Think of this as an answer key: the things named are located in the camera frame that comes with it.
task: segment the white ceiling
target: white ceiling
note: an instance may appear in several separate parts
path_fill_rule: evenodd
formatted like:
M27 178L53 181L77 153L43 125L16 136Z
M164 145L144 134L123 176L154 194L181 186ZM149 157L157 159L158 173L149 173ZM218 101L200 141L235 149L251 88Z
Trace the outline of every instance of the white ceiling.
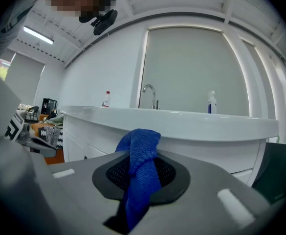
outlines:
M117 0L113 8L118 11L114 26L173 11L216 16L225 23L238 24L256 34L275 49L286 64L286 25L267 0ZM21 30L12 44L13 48L39 54L63 66L98 38L93 35L90 23L80 23L77 17L57 12L46 5L45 0L36 3L25 25L51 37L54 44L38 41Z

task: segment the orange floor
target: orange floor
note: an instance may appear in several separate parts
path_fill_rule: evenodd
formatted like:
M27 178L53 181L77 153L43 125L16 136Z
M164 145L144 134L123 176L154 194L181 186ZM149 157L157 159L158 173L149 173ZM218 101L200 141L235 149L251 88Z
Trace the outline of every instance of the orange floor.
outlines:
M64 163L64 150L63 149L57 149L56 156L52 158L45 158L46 164L52 165L52 164L59 164Z

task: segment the window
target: window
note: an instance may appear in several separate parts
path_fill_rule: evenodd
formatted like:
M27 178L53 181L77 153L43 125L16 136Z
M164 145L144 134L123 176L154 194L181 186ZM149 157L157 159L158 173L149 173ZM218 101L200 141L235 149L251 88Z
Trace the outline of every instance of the window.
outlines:
M10 67L9 61L0 59L0 77L3 81L5 81L9 67Z

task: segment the wooden table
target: wooden table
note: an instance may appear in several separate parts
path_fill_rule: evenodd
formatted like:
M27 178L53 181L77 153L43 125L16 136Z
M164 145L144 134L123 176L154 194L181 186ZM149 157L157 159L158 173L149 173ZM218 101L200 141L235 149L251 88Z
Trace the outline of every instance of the wooden table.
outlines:
M49 115L46 115L46 114L40 114L40 117L39 117L39 121L43 121L44 118L48 117Z

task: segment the plastic bottle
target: plastic bottle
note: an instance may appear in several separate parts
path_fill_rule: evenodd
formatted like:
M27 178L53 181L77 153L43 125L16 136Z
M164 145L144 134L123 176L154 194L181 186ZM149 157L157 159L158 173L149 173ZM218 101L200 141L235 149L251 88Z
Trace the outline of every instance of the plastic bottle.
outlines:
M208 92L208 113L217 114L217 101L214 91Z
M103 107L109 107L110 105L110 92L109 91L106 91L106 95L104 97L104 100L103 100Z

